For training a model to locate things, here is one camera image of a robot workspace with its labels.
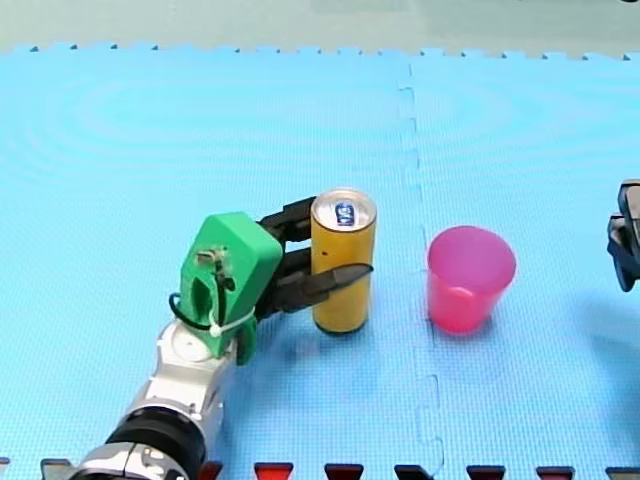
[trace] plastic cup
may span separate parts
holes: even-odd
[[[429,318],[447,333],[464,335],[487,321],[513,280],[516,258],[495,233],[461,226],[434,239],[427,267]]]

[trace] interlocking puzzle mat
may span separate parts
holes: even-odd
[[[370,321],[340,339],[309,312],[265,322],[211,452],[219,478],[640,464],[640,302],[605,250],[640,168],[632,54],[30,50],[0,60],[2,480],[105,440],[154,367],[206,215],[260,218],[339,185],[379,209]],[[458,224],[518,258],[464,340],[431,326],[424,294],[426,247]]]

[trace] black cable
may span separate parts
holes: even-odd
[[[172,293],[171,295],[169,295],[169,308],[178,320],[186,323],[188,326],[190,326],[191,328],[195,328],[196,330],[209,330],[210,325],[200,325],[199,323],[192,322],[190,319],[188,319],[176,305],[176,299],[180,299],[179,293]]]

